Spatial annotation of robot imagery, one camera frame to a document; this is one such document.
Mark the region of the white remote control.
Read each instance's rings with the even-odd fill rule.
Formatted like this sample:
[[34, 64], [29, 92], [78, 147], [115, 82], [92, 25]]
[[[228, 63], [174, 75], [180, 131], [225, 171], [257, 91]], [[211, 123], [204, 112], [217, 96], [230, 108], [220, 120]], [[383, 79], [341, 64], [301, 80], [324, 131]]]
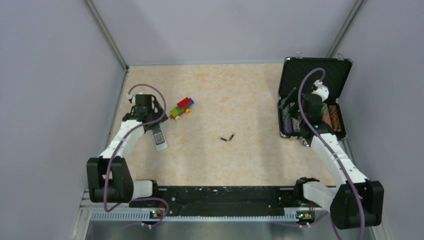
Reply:
[[156, 125], [151, 129], [154, 146], [157, 151], [162, 151], [168, 147], [164, 132], [160, 125]]

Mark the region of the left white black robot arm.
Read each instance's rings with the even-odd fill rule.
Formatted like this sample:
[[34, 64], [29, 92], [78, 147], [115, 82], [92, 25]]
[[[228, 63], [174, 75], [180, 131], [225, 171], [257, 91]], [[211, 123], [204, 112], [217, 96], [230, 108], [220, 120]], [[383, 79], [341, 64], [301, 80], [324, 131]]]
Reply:
[[119, 130], [108, 147], [86, 164], [88, 194], [93, 203], [129, 203], [141, 198], [149, 207], [160, 202], [154, 180], [133, 180], [126, 160], [138, 140], [168, 117], [152, 94], [136, 93], [130, 112], [122, 118]]

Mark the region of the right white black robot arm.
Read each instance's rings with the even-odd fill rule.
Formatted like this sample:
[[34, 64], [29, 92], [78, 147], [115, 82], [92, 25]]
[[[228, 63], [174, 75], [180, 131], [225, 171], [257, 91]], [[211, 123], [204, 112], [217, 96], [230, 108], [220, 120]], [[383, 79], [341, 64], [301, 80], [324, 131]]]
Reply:
[[328, 94], [325, 86], [318, 86], [311, 93], [299, 89], [295, 106], [301, 117], [301, 135], [323, 160], [335, 186], [307, 180], [293, 192], [293, 200], [299, 206], [311, 201], [318, 204], [329, 212], [340, 230], [378, 226], [382, 222], [384, 187], [365, 176], [342, 149], [330, 126], [319, 122]]

